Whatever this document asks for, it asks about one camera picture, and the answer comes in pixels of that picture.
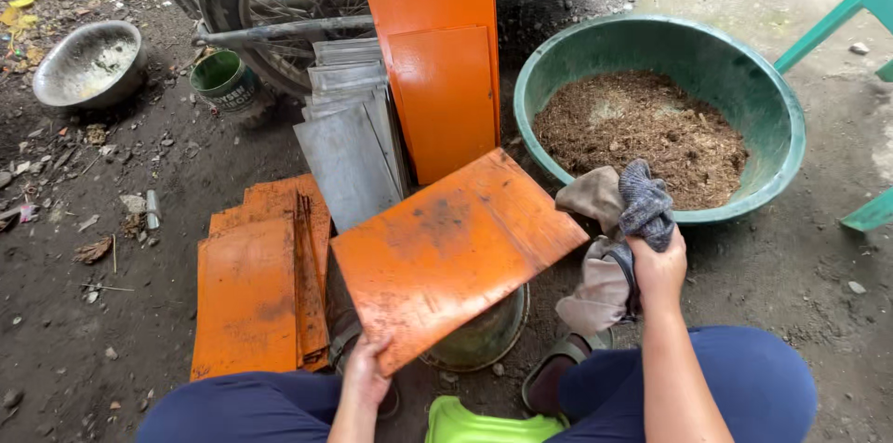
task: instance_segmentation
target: knee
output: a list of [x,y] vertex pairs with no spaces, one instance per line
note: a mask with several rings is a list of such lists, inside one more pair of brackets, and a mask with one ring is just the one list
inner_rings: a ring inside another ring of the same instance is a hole
[[215,400],[216,385],[203,380],[185,384],[159,400],[137,431],[137,443],[186,443],[210,440],[201,431],[213,430],[225,421],[210,422],[209,404]]
[[717,404],[748,403],[748,412],[774,413],[806,434],[817,397],[813,376],[796,350],[756,328],[708,327],[692,329],[690,336]]

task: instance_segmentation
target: green plastic basin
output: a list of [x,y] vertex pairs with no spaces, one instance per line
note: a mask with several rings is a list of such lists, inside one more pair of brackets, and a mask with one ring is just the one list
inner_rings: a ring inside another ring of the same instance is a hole
[[741,188],[718,208],[678,210],[682,225],[731,220],[759,208],[797,174],[806,126],[797,96],[763,57],[710,26],[663,15],[618,15],[586,21],[546,40],[520,71],[514,116],[542,169],[573,181],[533,134],[533,117],[564,83],[583,76],[650,69],[668,74],[685,91],[717,107],[744,136],[750,156]]

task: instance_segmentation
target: concrete floor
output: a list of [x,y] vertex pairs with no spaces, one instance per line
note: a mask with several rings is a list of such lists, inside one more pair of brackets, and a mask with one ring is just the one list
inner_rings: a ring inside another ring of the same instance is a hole
[[[708,23],[774,61],[840,1],[638,0],[635,12]],[[857,41],[871,52],[849,52]],[[740,221],[684,231],[689,324],[745,323],[795,346],[819,390],[808,441],[893,440],[891,229],[837,222],[893,181],[893,89],[873,74],[890,59],[893,35],[862,12],[792,68],[807,128],[797,178]]]

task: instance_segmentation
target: metal bucket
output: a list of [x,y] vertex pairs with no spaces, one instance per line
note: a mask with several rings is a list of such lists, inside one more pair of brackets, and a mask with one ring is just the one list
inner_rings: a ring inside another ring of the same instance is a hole
[[527,324],[529,313],[530,289],[525,284],[445,336],[420,359],[425,364],[450,371],[487,368],[512,350]]
[[226,113],[273,104],[261,79],[232,50],[214,52],[198,63],[189,83],[205,101]]

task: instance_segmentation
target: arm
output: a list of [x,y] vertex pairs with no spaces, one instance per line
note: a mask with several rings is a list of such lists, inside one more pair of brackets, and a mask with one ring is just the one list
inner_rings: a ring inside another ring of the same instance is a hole
[[707,387],[682,319],[685,240],[679,228],[658,254],[628,237],[645,314],[645,435],[648,443],[734,443]]
[[347,361],[341,400],[328,443],[373,443],[379,404],[390,387],[390,379],[381,376],[378,355],[390,345],[390,336],[371,340],[365,334]]

